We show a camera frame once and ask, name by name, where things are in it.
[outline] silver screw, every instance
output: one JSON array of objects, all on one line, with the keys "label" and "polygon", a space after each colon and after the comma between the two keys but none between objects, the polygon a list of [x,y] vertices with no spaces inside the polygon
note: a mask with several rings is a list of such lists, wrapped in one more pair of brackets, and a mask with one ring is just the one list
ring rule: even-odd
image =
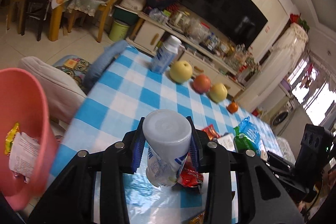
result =
[{"label": "silver screw", "polygon": [[217,147],[217,143],[215,143],[215,142],[208,142],[208,147],[209,148],[216,148]]},{"label": "silver screw", "polygon": [[84,158],[87,155],[87,152],[85,150],[81,150],[77,153],[77,156],[80,158]]},{"label": "silver screw", "polygon": [[255,153],[253,150],[249,149],[249,150],[246,150],[246,155],[248,155],[249,157],[254,157],[255,156]]},{"label": "silver screw", "polygon": [[115,144],[114,144],[114,146],[115,146],[115,148],[123,148],[124,146],[125,146],[125,144],[123,143],[123,142],[116,142]]}]

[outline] pink trash bin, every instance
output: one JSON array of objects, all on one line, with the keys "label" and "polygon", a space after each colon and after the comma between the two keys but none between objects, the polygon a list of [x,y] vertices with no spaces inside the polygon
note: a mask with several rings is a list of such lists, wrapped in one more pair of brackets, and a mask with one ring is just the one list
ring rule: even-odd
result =
[{"label": "pink trash bin", "polygon": [[[4,154],[6,134],[16,122],[20,131],[40,143],[29,183],[14,177]],[[38,80],[29,72],[8,68],[0,70],[0,190],[13,210],[26,207],[32,197],[40,196],[49,177],[58,144],[51,131],[47,99]]]}]

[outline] beige cushion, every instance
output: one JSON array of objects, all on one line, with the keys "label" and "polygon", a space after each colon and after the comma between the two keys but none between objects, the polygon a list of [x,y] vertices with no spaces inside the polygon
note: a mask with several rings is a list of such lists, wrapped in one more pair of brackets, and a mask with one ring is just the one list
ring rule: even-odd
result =
[{"label": "beige cushion", "polygon": [[41,83],[50,116],[69,124],[86,98],[75,80],[34,56],[22,58],[18,67],[33,74]]}]

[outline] blue and white tablecloth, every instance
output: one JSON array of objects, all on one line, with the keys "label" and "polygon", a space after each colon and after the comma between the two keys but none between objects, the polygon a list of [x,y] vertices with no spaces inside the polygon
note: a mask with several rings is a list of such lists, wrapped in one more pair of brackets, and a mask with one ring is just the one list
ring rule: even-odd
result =
[{"label": "blue and white tablecloth", "polygon": [[[213,124],[220,135],[234,132],[233,128],[250,116],[251,122],[258,127],[266,150],[281,155],[267,124],[241,108],[235,114],[229,114],[226,110],[228,100],[215,104],[206,95],[197,94],[190,81],[177,85],[166,74],[152,73],[148,69],[150,61],[150,57],[130,46],[110,65],[72,120],[56,155],[49,183],[79,150],[85,149],[90,153],[105,150],[122,140],[126,132],[135,130],[141,117],[157,109],[171,109],[185,117],[191,116],[198,129]],[[145,174],[147,147],[137,173],[124,175],[131,224],[181,223],[201,213],[205,207],[207,176],[202,195],[183,187],[156,188]],[[234,172],[231,172],[231,180],[235,191]],[[232,201],[232,223],[237,221],[236,194]]]}]

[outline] television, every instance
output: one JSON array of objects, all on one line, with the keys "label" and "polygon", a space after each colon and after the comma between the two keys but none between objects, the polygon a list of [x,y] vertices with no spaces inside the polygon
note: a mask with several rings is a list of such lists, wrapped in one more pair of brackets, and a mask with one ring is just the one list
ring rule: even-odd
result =
[{"label": "television", "polygon": [[267,23],[251,0],[181,0],[181,4],[202,17],[234,44],[248,48]]}]

